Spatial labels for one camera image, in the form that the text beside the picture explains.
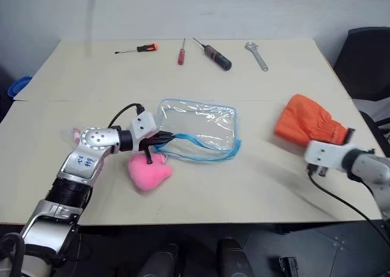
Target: black tripod leg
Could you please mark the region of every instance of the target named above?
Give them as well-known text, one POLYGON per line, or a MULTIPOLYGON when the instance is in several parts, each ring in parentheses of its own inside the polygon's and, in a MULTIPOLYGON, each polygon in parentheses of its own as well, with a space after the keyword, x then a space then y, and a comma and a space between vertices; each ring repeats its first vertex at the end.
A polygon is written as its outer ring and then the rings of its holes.
POLYGON ((179 248, 169 244, 155 251, 143 265, 137 277, 173 277, 179 248))
POLYGON ((254 277, 248 258, 235 240, 221 239, 218 243, 217 254, 220 277, 254 277))

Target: red-handled screwdriver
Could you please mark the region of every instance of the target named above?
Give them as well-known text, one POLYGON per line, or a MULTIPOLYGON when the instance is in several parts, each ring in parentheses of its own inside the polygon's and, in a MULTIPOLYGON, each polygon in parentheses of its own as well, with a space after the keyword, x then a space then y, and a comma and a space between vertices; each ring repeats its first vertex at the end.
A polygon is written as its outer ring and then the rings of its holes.
POLYGON ((185 39, 183 40, 183 46, 180 49, 179 58, 177 59, 177 64, 179 64, 179 65, 183 65, 184 64, 184 55, 185 55, 184 44, 185 44, 185 39))
POLYGON ((144 46, 136 47, 136 49, 126 50, 126 51, 118 51, 116 54, 123 54, 129 52, 151 52, 156 51, 158 49, 158 44, 145 44, 144 46))

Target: beige tabletop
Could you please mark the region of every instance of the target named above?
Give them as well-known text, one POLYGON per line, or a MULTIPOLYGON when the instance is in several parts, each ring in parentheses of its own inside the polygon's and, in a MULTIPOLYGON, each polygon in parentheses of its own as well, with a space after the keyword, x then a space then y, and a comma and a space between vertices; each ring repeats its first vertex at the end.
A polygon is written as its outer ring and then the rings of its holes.
MULTIPOLYGON (((159 101, 139 101, 156 111, 159 101)), ((376 148, 350 99, 318 102, 357 131, 353 142, 376 148)), ((348 207, 314 187, 305 173, 304 150, 276 138, 273 128, 286 104, 280 100, 225 100, 239 113, 241 150, 212 164, 169 158, 171 178, 138 191, 127 173, 130 152, 112 155, 94 187, 83 225, 222 222, 325 222, 358 220, 348 207)), ((75 148, 70 130, 106 126, 125 102, 15 102, 0 124, 0 222, 24 223, 45 197, 63 160, 75 148)), ((134 116, 125 113, 119 124, 134 116)), ((380 213, 361 184, 335 170, 317 181, 369 217, 380 213)))
POLYGON ((232 61, 223 71, 193 40, 177 64, 182 40, 155 41, 155 52, 114 54, 151 41, 62 41, 16 100, 346 99, 347 92, 313 40, 254 40, 269 67, 261 70, 246 40, 204 40, 232 61))

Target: orange cloth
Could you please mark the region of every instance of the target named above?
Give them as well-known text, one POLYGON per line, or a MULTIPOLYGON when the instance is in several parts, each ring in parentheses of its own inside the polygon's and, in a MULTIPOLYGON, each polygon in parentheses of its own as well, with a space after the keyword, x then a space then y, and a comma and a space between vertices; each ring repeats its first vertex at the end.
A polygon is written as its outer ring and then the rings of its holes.
POLYGON ((315 101, 296 94, 288 102, 276 124, 275 135, 301 146, 317 140, 341 145, 347 129, 315 101))

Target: pink plush toy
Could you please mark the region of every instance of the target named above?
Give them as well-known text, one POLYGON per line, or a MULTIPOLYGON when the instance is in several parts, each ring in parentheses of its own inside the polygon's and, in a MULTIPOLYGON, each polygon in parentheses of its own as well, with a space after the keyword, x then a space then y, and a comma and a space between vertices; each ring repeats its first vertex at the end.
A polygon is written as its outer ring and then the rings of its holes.
POLYGON ((147 191, 157 187, 163 180, 172 175, 172 168, 166 166, 166 155, 152 153, 153 163, 147 164, 146 155, 137 153, 129 161, 129 174, 137 187, 147 191))

